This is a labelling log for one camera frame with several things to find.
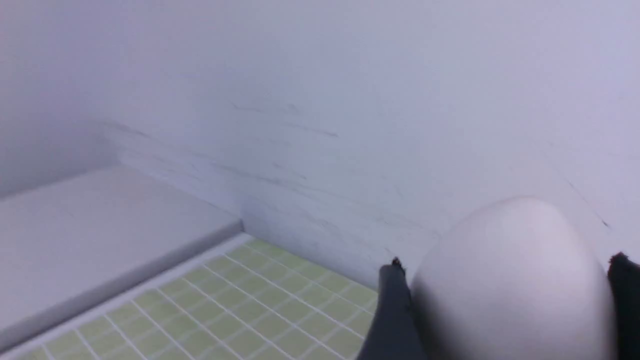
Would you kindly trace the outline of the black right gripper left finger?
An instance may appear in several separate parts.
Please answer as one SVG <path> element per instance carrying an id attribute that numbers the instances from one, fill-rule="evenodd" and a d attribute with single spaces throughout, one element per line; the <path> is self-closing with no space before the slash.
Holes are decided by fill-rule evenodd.
<path id="1" fill-rule="evenodd" d="M 415 324 L 406 271 L 398 257 L 382 265 L 378 273 L 378 297 L 374 317 L 358 360 L 426 360 Z"/>

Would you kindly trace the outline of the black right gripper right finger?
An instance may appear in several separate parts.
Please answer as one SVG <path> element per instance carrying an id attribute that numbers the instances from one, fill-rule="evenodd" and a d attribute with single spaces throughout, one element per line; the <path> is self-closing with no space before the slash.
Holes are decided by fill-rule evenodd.
<path id="1" fill-rule="evenodd" d="M 608 282 L 614 297 L 619 360 L 640 358 L 640 265 L 622 251 L 609 260 Z"/>

